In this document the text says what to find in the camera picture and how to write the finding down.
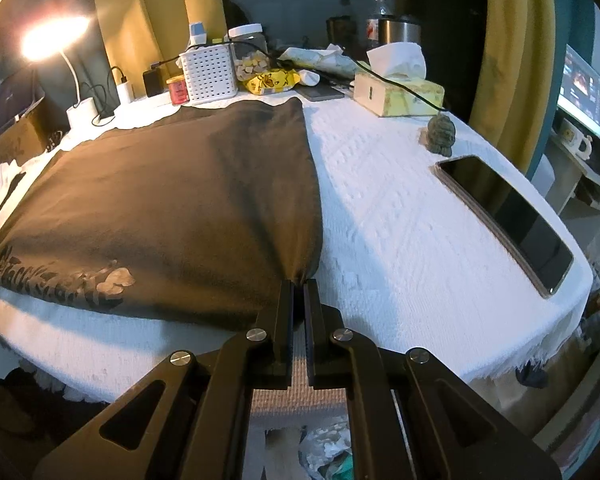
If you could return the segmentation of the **dark brown printed t-shirt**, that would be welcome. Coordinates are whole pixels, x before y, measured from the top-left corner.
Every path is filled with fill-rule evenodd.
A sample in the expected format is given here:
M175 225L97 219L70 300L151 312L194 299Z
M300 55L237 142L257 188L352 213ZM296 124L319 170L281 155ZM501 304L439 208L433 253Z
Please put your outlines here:
M314 275L322 243L299 100L184 107L57 153L0 227L0 286L242 330Z

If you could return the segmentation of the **small green turtle figurine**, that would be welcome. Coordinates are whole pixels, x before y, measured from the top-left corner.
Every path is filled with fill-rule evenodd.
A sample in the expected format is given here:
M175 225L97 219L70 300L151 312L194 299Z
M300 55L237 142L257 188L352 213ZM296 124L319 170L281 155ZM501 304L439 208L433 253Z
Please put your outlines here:
M432 154L451 157L455 140L454 122L444 113L431 117L426 127L420 130L420 143Z

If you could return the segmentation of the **white mug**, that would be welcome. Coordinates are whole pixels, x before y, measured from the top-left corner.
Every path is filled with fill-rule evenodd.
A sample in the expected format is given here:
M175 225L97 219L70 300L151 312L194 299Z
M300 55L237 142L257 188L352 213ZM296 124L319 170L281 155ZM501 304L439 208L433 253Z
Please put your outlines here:
M564 119L562 121L558 136L569 153L579 157L585 162L590 159L593 151L592 139L589 136L586 136L569 120Z

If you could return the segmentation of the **yellow curtain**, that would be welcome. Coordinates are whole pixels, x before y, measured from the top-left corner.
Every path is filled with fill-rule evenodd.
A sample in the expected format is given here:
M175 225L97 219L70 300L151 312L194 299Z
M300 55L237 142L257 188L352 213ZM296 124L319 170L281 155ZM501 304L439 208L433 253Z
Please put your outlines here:
M555 58L555 0L486 0L469 125L525 172L538 145Z

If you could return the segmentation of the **red tin can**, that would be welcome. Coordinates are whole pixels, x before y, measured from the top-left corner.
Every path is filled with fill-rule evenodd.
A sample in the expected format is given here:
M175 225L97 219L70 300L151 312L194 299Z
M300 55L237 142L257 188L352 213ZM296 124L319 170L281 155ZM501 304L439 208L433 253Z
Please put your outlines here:
M183 75L169 78L166 81L166 86L168 87L171 103L174 106L182 105L189 101L187 84Z

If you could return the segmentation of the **brown cardboard box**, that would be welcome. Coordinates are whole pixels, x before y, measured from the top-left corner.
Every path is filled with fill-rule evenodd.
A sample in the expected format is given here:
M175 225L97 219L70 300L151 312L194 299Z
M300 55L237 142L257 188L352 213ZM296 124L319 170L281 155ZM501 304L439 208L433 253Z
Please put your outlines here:
M46 152L68 130L66 111L47 98L39 99L0 132L0 164L22 166Z

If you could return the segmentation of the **white usb charger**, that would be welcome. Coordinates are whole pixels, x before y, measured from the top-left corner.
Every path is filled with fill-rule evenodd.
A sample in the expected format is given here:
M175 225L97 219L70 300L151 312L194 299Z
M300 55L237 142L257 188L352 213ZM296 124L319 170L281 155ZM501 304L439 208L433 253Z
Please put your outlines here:
M132 84L126 78L121 79L116 85L116 89L121 105L130 104L134 101L135 96Z

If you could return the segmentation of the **black remote control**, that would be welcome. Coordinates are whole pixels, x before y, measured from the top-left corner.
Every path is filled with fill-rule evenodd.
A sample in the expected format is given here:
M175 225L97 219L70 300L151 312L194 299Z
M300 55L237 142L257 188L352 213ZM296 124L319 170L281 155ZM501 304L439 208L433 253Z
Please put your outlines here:
M331 86L324 86L324 84L317 84L314 87L298 84L298 86L294 88L294 91L310 102L325 102L344 98L344 94L341 91L332 88Z

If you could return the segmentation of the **black power adapter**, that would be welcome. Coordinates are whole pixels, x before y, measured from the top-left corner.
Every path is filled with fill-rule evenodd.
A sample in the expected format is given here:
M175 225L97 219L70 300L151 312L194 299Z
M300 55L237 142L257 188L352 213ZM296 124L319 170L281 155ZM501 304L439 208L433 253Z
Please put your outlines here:
M149 70L146 70L146 72L143 72L143 83L148 98L158 96L166 91L160 67L150 68Z

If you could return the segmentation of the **white perforated plastic basket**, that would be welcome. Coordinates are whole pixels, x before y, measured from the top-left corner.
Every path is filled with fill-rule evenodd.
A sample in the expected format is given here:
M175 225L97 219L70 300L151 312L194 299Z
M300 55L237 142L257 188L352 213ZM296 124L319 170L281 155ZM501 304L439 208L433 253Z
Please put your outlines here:
M225 100L238 92L233 59L226 44L193 46L178 55L190 104Z

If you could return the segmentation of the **tissue box with tissue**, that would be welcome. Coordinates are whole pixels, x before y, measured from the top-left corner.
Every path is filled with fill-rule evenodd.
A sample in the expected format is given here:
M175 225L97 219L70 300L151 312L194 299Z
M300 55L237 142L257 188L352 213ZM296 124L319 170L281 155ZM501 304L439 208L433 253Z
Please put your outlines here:
M434 116L444 111L445 90L427 79L422 47L393 42L369 50L356 63L353 99L378 117Z

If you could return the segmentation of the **crumpled printed plastic bag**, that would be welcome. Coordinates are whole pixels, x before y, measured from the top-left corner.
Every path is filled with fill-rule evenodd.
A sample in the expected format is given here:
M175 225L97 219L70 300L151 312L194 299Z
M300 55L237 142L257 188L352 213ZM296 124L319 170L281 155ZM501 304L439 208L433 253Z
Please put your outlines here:
M343 52L343 48L330 44L327 49L287 48L277 58L280 62L291 62L295 66L312 72L321 72L342 79L353 79L358 64Z

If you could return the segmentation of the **computer monitor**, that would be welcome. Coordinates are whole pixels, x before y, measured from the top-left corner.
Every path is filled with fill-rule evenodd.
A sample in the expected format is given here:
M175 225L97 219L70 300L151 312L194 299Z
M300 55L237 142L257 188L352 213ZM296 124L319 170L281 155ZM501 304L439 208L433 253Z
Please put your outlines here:
M600 139L600 74L569 44L557 106Z

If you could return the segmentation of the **dark tablet screen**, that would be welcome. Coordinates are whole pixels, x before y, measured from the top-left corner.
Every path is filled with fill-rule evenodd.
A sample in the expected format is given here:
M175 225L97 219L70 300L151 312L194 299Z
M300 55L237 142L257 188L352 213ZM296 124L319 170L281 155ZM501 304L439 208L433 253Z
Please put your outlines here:
M0 135L44 99L38 74L26 67L0 80Z

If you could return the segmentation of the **clear plastic water bottle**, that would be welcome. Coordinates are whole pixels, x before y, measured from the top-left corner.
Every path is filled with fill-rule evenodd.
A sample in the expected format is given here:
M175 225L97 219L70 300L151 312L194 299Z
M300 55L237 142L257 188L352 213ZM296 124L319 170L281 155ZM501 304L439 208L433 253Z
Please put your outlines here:
M372 10L366 20L365 36L368 50L379 46L379 21L392 14L388 0L372 0Z

